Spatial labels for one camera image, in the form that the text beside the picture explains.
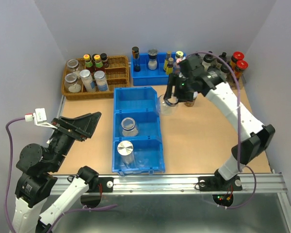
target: yellow label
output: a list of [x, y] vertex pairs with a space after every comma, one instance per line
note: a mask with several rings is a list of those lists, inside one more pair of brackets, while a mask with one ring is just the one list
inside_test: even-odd
[[166, 71], [167, 64], [168, 64], [168, 60], [165, 59], [165, 62], [164, 62], [164, 71]]

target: red cap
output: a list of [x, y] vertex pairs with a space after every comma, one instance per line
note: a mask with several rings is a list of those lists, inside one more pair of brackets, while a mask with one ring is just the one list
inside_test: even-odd
[[239, 69], [242, 69], [242, 70], [245, 70], [248, 68], [248, 63], [244, 60], [239, 60], [236, 62], [236, 66], [239, 68]]
[[234, 52], [233, 53], [233, 57], [236, 59], [236, 60], [242, 60], [244, 58], [244, 54], [242, 52]]

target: white cable connector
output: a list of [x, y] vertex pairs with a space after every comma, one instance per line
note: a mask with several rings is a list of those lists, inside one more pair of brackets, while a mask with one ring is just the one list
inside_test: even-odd
[[33, 114], [32, 113], [26, 114], [25, 115], [25, 121], [26, 122], [33, 121]]

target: wicker basket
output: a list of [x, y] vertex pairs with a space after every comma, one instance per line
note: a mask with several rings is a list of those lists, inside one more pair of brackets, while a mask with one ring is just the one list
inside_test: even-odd
[[[84, 59], [77, 59], [81, 65], [85, 67]], [[110, 56], [108, 57], [109, 67], [106, 68], [106, 78], [109, 91], [87, 92], [84, 85], [79, 93], [70, 93], [65, 90], [65, 76], [69, 73], [65, 66], [62, 80], [62, 94], [67, 100], [89, 100], [89, 99], [105, 99], [113, 98], [114, 89], [116, 87], [129, 87], [129, 67], [128, 58], [126, 56]]]

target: bolt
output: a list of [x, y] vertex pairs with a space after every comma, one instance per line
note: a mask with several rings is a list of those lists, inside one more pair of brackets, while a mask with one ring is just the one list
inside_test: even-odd
[[240, 180], [235, 180], [235, 185], [237, 187], [240, 187], [242, 185], [242, 182]]
[[113, 182], [112, 181], [108, 181], [107, 182], [107, 187], [108, 188], [112, 188], [113, 187]]

